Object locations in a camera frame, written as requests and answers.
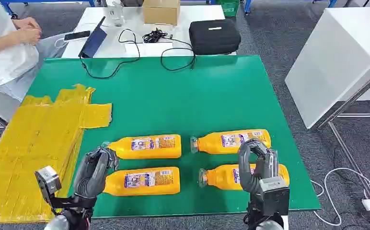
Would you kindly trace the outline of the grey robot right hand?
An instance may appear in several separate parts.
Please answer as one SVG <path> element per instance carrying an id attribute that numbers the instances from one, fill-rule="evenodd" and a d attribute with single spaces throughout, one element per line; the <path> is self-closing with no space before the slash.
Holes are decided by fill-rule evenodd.
<path id="1" fill-rule="evenodd" d="M 254 172 L 251 172 L 250 166 L 251 153 L 257 156 Z M 256 138 L 249 139 L 243 142 L 238 149 L 238 167 L 242 189 L 257 194 L 261 179 L 278 176 L 278 153 Z"/>

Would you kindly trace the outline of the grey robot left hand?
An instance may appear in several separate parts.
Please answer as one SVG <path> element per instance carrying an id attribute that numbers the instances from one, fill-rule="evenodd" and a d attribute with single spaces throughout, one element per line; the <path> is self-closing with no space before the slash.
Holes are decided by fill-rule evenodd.
<path id="1" fill-rule="evenodd" d="M 116 171 L 118 167 L 119 158 L 110 148 L 97 147 L 87 152 L 75 173 L 74 194 L 84 198 L 96 198 L 105 188 L 108 172 Z"/>

